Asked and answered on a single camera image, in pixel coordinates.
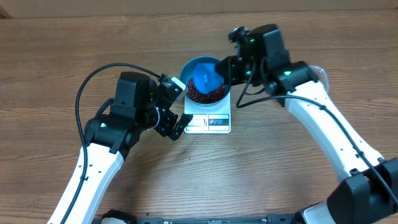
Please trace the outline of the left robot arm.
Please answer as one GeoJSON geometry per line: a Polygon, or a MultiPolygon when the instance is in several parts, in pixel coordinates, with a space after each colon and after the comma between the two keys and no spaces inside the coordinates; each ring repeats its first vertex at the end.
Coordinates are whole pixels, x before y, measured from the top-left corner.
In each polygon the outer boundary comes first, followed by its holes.
{"type": "Polygon", "coordinates": [[[49,223],[91,223],[110,182],[144,131],[154,129],[177,140],[192,116],[178,116],[170,107],[186,90],[176,77],[162,75],[154,81],[143,73],[122,72],[115,97],[85,125],[86,146],[49,223]]]}

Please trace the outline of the blue plastic measuring scoop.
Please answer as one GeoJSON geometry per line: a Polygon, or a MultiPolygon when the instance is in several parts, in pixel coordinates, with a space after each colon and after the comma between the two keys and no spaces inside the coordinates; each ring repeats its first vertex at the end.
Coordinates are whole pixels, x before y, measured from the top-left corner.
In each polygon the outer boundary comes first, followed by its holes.
{"type": "Polygon", "coordinates": [[[224,78],[215,70],[215,63],[198,63],[193,69],[193,84],[197,91],[208,94],[224,83],[224,78]]]}

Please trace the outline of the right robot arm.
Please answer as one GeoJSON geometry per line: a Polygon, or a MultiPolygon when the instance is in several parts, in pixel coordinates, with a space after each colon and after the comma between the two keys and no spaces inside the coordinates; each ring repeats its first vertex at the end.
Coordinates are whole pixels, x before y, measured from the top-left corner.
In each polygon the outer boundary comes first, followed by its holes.
{"type": "Polygon", "coordinates": [[[290,223],[375,223],[397,213],[397,160],[386,160],[333,104],[315,71],[292,62],[275,24],[235,28],[236,55],[216,64],[229,85],[262,85],[318,143],[338,179],[323,202],[288,216],[290,223]]]}

